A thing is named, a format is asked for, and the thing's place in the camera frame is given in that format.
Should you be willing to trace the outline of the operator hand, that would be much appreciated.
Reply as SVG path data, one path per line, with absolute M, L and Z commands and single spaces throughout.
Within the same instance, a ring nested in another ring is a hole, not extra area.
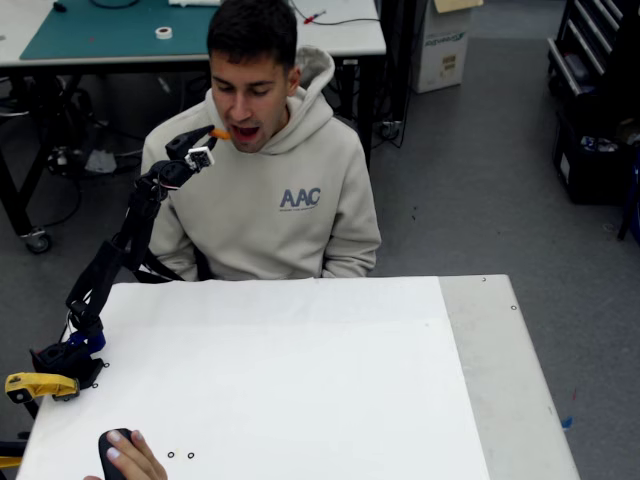
M 120 430 L 110 430 L 106 433 L 106 442 L 107 464 L 125 479 L 168 479 L 165 468 L 157 460 L 139 430 L 133 430 L 129 437 Z

